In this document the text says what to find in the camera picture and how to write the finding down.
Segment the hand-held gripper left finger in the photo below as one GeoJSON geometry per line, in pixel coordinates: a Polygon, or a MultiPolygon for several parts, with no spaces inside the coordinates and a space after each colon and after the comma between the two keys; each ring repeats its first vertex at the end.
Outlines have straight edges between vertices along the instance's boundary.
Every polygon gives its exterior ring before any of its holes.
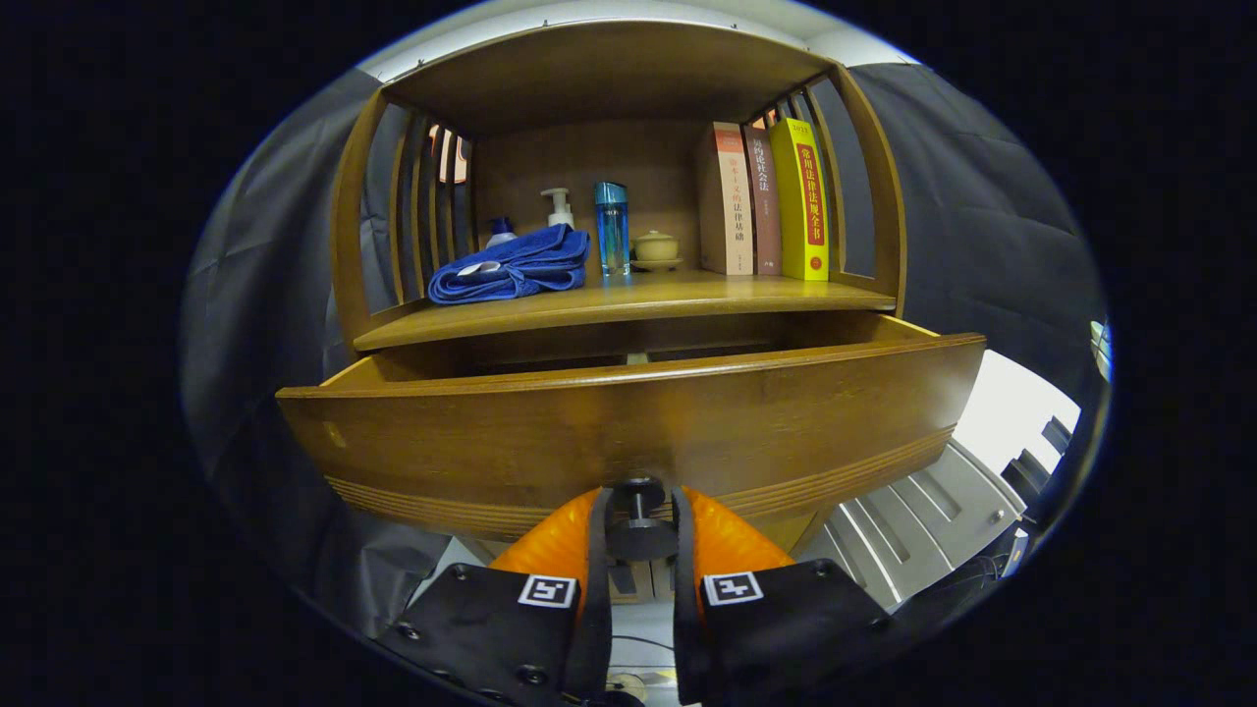
{"type": "Polygon", "coordinates": [[[611,653],[606,517],[579,494],[490,567],[451,564],[380,635],[445,684],[508,706],[602,706],[611,653]]]}

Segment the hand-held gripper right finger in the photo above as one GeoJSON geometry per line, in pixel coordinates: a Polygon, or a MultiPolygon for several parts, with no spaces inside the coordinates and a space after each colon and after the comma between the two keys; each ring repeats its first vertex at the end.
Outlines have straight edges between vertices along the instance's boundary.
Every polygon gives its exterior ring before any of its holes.
{"type": "Polygon", "coordinates": [[[772,706],[889,657],[895,621],[830,559],[794,564],[715,499],[672,488],[681,704],[772,706]]]}

